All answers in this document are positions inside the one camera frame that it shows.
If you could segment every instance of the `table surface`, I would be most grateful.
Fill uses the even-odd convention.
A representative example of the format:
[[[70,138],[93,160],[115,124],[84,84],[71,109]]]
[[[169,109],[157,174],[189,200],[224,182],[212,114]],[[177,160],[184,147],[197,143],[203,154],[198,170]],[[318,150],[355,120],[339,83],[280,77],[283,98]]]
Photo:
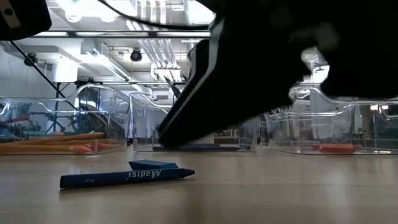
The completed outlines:
[[[136,152],[1,156],[0,223],[398,223],[397,156]],[[153,159],[185,180],[60,190],[62,174]]]

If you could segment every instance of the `transparent plastic container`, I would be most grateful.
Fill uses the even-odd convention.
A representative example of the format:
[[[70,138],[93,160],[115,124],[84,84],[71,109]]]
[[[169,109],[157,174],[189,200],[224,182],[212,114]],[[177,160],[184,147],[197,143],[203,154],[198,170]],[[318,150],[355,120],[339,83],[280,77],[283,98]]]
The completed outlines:
[[[296,154],[398,154],[398,99],[331,99],[291,89],[294,104],[264,115],[269,148]]]
[[[256,117],[177,149],[166,149],[159,144],[157,129],[171,105],[159,105],[142,93],[131,93],[130,104],[135,151],[251,152],[260,141],[259,118]]]
[[[0,154],[101,154],[126,148],[129,98],[98,85],[67,98],[0,98]]]

